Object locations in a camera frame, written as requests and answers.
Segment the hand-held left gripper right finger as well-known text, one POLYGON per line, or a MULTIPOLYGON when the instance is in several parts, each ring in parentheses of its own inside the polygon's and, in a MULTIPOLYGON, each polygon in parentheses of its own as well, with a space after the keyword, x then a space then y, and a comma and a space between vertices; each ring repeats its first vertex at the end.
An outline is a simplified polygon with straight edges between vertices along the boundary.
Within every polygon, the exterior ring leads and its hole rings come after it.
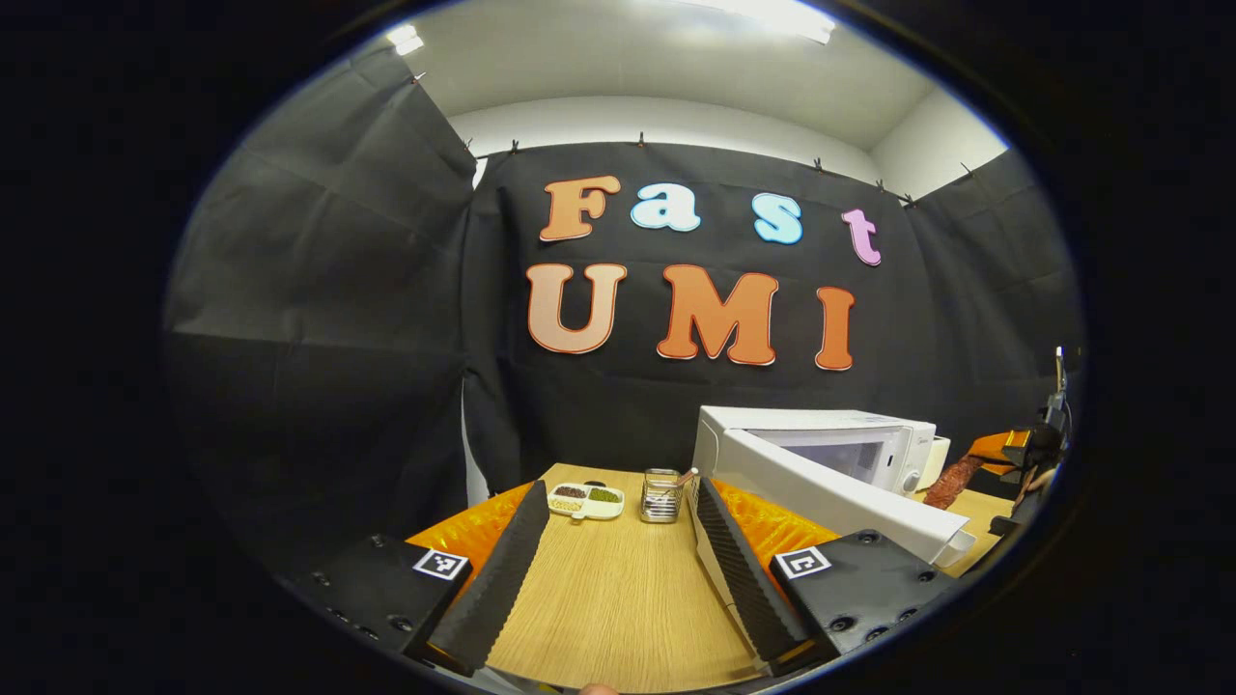
POLYGON ((861 650, 955 594, 883 532, 839 535, 719 480, 693 487, 700 560, 772 676, 861 650))

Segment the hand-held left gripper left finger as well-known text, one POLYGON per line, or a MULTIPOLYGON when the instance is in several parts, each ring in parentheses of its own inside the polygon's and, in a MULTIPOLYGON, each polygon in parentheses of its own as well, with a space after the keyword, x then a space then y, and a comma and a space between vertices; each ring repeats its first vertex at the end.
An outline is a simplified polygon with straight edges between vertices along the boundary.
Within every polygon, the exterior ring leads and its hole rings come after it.
POLYGON ((459 676, 489 662, 548 528, 533 481, 409 538, 372 534, 292 573, 290 594, 384 653, 459 676))

